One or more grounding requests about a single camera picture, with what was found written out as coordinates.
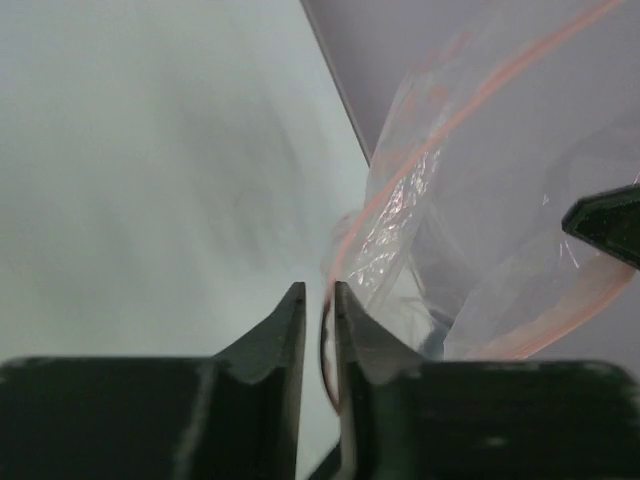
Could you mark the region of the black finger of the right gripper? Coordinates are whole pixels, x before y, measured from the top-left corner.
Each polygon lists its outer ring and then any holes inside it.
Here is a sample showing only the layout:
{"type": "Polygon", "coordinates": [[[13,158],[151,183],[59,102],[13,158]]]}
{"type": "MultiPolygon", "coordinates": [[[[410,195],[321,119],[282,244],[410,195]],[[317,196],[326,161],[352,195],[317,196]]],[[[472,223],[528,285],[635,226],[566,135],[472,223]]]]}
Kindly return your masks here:
{"type": "Polygon", "coordinates": [[[569,236],[639,269],[638,184],[578,199],[561,225],[569,236]]]}

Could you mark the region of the clear zip top bag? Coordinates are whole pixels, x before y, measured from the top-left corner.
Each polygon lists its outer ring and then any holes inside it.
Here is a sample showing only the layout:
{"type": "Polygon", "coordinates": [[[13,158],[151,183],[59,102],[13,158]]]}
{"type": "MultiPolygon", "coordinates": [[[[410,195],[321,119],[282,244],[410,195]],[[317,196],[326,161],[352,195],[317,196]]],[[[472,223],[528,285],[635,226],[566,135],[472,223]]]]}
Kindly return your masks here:
{"type": "Polygon", "coordinates": [[[639,183],[639,5],[490,1],[401,82],[323,269],[430,359],[638,364],[638,271],[561,222],[639,183]]]}

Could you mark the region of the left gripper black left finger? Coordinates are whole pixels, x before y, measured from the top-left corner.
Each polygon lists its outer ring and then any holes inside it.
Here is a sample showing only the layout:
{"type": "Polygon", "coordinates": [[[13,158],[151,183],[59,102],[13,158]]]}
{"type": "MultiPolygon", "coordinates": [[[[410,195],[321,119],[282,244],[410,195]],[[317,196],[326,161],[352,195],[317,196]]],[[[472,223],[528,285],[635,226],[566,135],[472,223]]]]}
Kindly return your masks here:
{"type": "Polygon", "coordinates": [[[306,290],[210,357],[22,357],[1,366],[5,479],[292,479],[306,290]]]}

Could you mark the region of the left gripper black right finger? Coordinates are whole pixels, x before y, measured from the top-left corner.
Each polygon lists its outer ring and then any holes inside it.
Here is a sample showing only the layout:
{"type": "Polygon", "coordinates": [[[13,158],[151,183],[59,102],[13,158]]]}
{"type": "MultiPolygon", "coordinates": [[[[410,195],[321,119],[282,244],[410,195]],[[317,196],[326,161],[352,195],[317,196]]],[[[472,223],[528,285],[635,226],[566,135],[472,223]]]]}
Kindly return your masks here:
{"type": "Polygon", "coordinates": [[[337,446],[317,479],[635,479],[639,386],[594,361],[434,362],[334,286],[337,446]]]}

